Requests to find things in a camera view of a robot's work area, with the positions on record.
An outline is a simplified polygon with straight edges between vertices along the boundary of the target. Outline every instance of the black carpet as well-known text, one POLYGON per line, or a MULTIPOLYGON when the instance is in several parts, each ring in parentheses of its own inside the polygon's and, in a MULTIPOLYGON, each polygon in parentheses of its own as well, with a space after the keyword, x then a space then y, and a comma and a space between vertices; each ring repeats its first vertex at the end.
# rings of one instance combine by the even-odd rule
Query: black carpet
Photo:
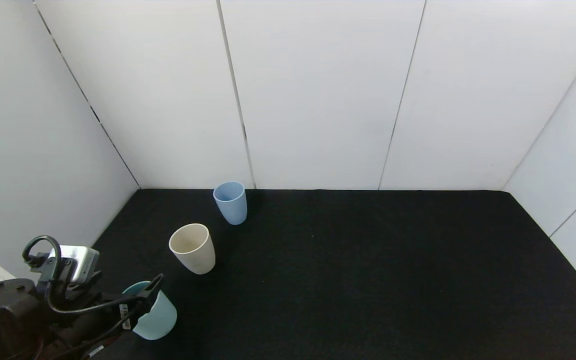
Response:
POLYGON ((245 223, 209 190, 138 191, 95 244, 106 292, 165 275, 156 341, 95 358, 576 360, 576 271, 500 191, 247 192, 245 223), (205 224, 217 265, 169 251, 205 224))

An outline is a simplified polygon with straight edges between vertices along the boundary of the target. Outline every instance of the label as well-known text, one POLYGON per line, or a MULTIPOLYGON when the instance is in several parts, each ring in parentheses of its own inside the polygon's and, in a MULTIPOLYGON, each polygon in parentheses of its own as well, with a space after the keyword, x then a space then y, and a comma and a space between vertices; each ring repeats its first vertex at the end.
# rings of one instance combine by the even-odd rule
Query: label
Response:
MULTIPOLYGON (((121 303, 119 305, 119 314, 122 318, 125 317, 126 314, 128 314, 128 305, 126 305, 125 303, 121 303)), ((121 327, 123 328, 123 330, 132 329, 130 326, 130 318, 126 319, 126 321, 124 321, 123 324, 121 324, 121 327)))

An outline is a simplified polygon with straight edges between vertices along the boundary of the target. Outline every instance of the plastic cup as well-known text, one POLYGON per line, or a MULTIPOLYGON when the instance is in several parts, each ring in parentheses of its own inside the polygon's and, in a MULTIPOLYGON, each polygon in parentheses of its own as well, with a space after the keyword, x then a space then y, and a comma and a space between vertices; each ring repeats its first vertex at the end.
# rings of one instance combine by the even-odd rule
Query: plastic cup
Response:
POLYGON ((224 182, 214 189, 212 197, 228 223, 239 225, 246 221, 248 215, 246 187, 240 182, 224 182))
POLYGON ((208 228, 201 223, 190 223, 174 231, 168 247, 181 264, 195 274, 205 274, 215 267, 213 240, 208 228))

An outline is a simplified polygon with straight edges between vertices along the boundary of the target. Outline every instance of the white cup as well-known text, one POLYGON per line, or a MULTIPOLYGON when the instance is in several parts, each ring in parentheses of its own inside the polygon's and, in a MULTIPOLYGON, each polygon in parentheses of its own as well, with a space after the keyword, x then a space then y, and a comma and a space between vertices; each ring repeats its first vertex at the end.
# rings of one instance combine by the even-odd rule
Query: white cup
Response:
POLYGON ((170 251, 195 274, 205 274, 215 267, 215 248, 210 232, 201 223, 190 223, 174 231, 168 241, 170 251))

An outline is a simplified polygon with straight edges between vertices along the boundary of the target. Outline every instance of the light blue cup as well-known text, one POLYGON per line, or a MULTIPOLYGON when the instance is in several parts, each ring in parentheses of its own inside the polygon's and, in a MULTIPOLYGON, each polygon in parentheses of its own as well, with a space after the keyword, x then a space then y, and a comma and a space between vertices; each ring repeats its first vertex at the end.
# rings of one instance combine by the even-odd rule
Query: light blue cup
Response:
MULTIPOLYGON (((141 281, 130 285, 122 294, 137 295, 150 281, 141 281)), ((155 303, 150 312, 145 313, 137 320, 137 326, 132 331, 146 340, 163 338, 174 328, 177 322, 177 309, 161 290, 157 294, 155 303)))
POLYGON ((239 225, 246 221, 248 203, 246 187, 237 181, 224 182, 212 192, 217 207, 226 221, 231 225, 239 225))

